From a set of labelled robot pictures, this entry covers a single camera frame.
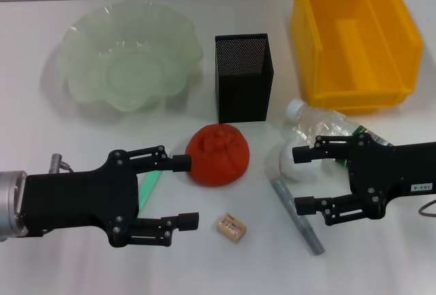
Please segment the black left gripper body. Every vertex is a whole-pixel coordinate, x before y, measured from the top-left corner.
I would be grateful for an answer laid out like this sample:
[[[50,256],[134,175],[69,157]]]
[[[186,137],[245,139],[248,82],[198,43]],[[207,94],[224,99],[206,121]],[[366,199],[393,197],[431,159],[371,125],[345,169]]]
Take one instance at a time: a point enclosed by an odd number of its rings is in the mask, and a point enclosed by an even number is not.
[[[29,237],[92,226],[106,233],[111,246],[128,245],[129,225],[138,215],[138,179],[129,153],[114,150],[91,171],[29,175],[20,215]]]

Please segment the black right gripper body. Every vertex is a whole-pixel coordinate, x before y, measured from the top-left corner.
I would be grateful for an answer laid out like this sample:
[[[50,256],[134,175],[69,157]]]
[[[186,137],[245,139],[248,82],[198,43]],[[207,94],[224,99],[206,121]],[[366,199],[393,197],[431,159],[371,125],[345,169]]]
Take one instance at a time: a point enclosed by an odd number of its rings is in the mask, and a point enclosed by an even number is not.
[[[352,136],[349,183],[368,219],[381,219],[396,198],[435,193],[435,143],[387,146],[369,134]]]

